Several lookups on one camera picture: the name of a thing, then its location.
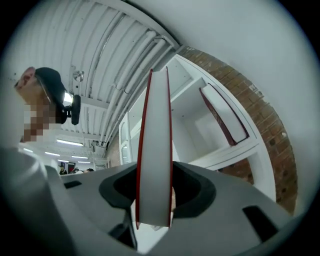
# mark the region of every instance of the ear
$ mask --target ear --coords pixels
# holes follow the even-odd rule
[[[17,83],[17,89],[24,87],[30,79],[34,78],[36,74],[36,69],[31,66],[28,67],[22,74],[20,80]]]

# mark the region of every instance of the fluorescent light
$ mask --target fluorescent light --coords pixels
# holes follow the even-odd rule
[[[60,157],[60,155],[59,155],[59,154],[55,154],[55,153],[50,153],[50,152],[44,152],[44,153],[46,153],[46,154],[48,154],[48,155],[53,155],[53,156],[57,156],[57,157]]]
[[[57,141],[57,142],[60,142],[60,143],[65,143],[65,144],[74,145],[74,146],[81,146],[81,147],[84,146],[82,143],[66,141],[66,140],[62,140],[62,139],[58,139],[58,138],[56,139],[56,141]]]
[[[72,156],[73,158],[83,158],[83,159],[88,159],[88,157],[85,157],[85,156]]]
[[[64,101],[65,101],[65,102],[70,102],[70,103],[72,103],[72,97],[71,97],[71,95],[70,95],[69,93],[67,93],[67,92],[64,93]]]
[[[32,151],[32,150],[27,149],[27,148],[24,148],[23,150],[33,153],[33,151]]]

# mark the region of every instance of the white door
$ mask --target white door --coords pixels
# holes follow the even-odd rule
[[[119,149],[121,165],[131,163],[133,161],[131,151],[131,138],[129,128],[129,113],[127,112],[119,125]]]

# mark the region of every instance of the metal pipe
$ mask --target metal pipe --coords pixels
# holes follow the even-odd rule
[[[136,61],[138,60],[139,56],[143,53],[143,51],[145,50],[146,47],[148,47],[149,43],[156,37],[156,32],[154,31],[148,31],[146,33],[147,37],[146,39],[142,42],[142,44],[139,46],[139,48],[136,50],[136,52],[134,53],[134,55],[132,56],[131,60],[129,61],[129,63],[127,64],[127,66],[125,67],[120,80],[118,82],[118,84],[115,87],[114,93],[111,97],[111,101],[109,104],[109,107],[106,111],[104,120],[103,120],[103,126],[102,126],[102,132],[101,132],[101,136],[100,136],[100,145],[103,145],[103,137],[104,134],[106,132],[106,128],[107,128],[107,124],[109,122],[109,118],[111,115],[111,110],[113,109],[114,105],[116,104],[116,100],[118,99],[118,95],[119,95],[119,91],[122,89],[124,82],[127,78],[128,73],[130,72],[130,70],[132,69],[132,67],[135,65]]]
[[[167,55],[167,53],[172,49],[173,47],[170,45],[161,55],[160,57],[152,64],[151,69],[154,69],[155,66],[158,65],[158,63]],[[128,107],[130,105],[130,102],[135,98],[136,94],[139,92],[139,89],[141,87],[141,85],[144,83],[145,79],[148,77],[149,73],[147,72],[144,77],[141,79],[140,83],[137,85],[137,87],[135,88],[133,94],[131,95],[130,99],[128,100],[128,102],[125,104],[124,108],[122,109],[121,114],[118,116],[117,121],[115,122],[115,124],[113,125],[112,131],[110,133],[110,136],[108,136],[107,141],[111,140],[111,137],[117,132],[117,125],[121,122],[125,111],[128,110]]]
[[[165,45],[166,41],[163,39],[160,39],[157,44],[155,45],[155,47],[153,47],[153,49],[148,53],[148,55],[144,58],[144,60],[141,62],[141,64],[139,65],[139,67],[136,69],[134,75],[132,76],[132,78],[130,79],[129,84],[127,85],[127,87],[125,88],[124,92],[121,95],[121,98],[119,100],[119,103],[112,115],[111,118],[111,122],[110,124],[113,124],[114,121],[116,120],[118,113],[120,111],[120,108],[123,107],[123,104],[125,102],[125,99],[128,97],[128,94],[130,93],[132,87],[134,86],[134,84],[137,82],[138,77],[141,75],[141,73],[143,72],[143,70],[146,68],[147,64],[153,59],[153,57],[160,51],[160,49]],[[107,142],[107,139],[110,135],[110,131],[111,131],[111,125],[108,126],[108,129],[106,131],[106,137],[104,138],[104,142]]]
[[[134,53],[134,55],[132,56],[132,58],[130,59],[129,63],[126,65],[120,80],[118,82],[118,84],[116,85],[116,88],[118,90],[121,90],[124,82],[127,78],[128,73],[130,72],[130,70],[132,69],[132,67],[134,66],[134,64],[137,62],[137,60],[139,59],[139,57],[141,56],[141,54],[143,53],[143,51],[146,49],[146,47],[150,44],[150,42],[156,37],[156,32],[154,31],[148,31],[146,33],[146,39],[142,42],[142,44],[139,46],[139,48],[136,50],[136,52]]]
[[[155,66],[167,55],[167,53],[172,49],[173,47],[170,45],[162,54],[161,56],[153,63],[151,69],[154,69]],[[140,83],[137,85],[137,87],[134,89],[134,92],[132,93],[130,99],[127,101],[127,103],[125,104],[125,107],[122,109],[121,114],[118,117],[118,121],[121,121],[122,117],[124,116],[124,113],[128,110],[129,105],[131,104],[131,101],[136,97],[136,94],[138,93],[138,91],[140,90],[140,87],[142,86],[142,84],[144,83],[144,81],[146,80],[146,78],[148,77],[149,73],[147,72],[143,79],[141,79]]]

